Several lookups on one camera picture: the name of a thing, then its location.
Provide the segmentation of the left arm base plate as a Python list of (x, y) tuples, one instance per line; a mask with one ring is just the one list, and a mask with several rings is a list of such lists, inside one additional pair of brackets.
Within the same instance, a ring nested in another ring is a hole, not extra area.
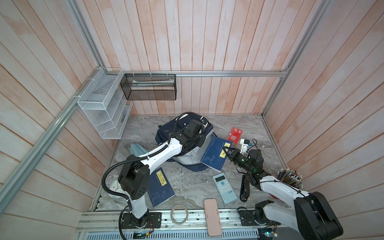
[(162, 225), (161, 212), (148, 212), (142, 218), (137, 219), (131, 213), (123, 213), (121, 227), (122, 229), (159, 229)]

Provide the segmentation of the navy blue student backpack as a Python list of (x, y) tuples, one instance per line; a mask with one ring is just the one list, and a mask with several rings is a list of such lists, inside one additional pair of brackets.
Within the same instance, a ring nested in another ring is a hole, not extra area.
[(159, 145), (170, 139), (178, 140), (182, 150), (169, 161), (178, 162), (190, 171), (201, 172), (208, 167), (201, 163), (201, 157), (198, 155), (203, 154), (207, 149), (203, 144), (211, 136), (213, 129), (213, 124), (205, 117), (193, 112), (185, 112), (170, 122), (159, 125), (155, 140)]

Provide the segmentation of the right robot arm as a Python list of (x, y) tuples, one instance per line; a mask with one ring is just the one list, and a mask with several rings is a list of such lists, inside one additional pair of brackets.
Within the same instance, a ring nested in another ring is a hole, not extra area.
[(284, 183), (263, 169), (264, 159), (259, 149), (251, 149), (247, 156), (239, 149), (223, 147), (225, 155), (243, 169), (243, 191), (252, 185), (284, 202), (285, 207), (265, 200), (255, 205), (254, 221), (259, 226), (280, 223), (297, 232), (305, 240), (333, 240), (344, 234), (344, 229), (325, 196), (309, 193)]

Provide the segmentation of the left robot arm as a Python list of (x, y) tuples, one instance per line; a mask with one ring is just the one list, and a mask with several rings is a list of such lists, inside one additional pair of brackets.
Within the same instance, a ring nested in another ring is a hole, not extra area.
[[(183, 156), (195, 148), (200, 148), (211, 131), (212, 124), (204, 117), (191, 119), (188, 124), (179, 129), (179, 120), (185, 119), (187, 115), (188, 113), (181, 114), (174, 120), (174, 129), (162, 145), (138, 157), (130, 155), (125, 161), (108, 168), (102, 176), (101, 185), (104, 191), (110, 195), (125, 198), (129, 213), (139, 222), (148, 216), (145, 193), (149, 188), (152, 172), (168, 159)], [(122, 193), (113, 191), (106, 185), (109, 173), (119, 166), (123, 167), (118, 177)]]

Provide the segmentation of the blue book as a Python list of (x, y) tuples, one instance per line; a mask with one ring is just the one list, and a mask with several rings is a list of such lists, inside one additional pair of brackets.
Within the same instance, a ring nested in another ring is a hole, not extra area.
[(200, 162), (209, 168), (221, 172), (227, 159), (227, 154), (223, 147), (231, 148), (232, 146), (232, 141), (213, 136)]
[(148, 195), (154, 208), (175, 196), (175, 192), (162, 168), (155, 170), (150, 175)]

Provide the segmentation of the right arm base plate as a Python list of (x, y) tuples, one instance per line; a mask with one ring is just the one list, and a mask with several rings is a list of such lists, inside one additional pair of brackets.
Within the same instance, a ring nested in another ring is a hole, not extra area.
[(271, 227), (271, 226), (280, 226), (281, 224), (275, 221), (267, 220), (265, 223), (258, 223), (254, 217), (254, 211), (248, 210), (245, 208), (237, 209), (237, 212), (240, 216), (242, 226), (261, 226), (261, 227)]

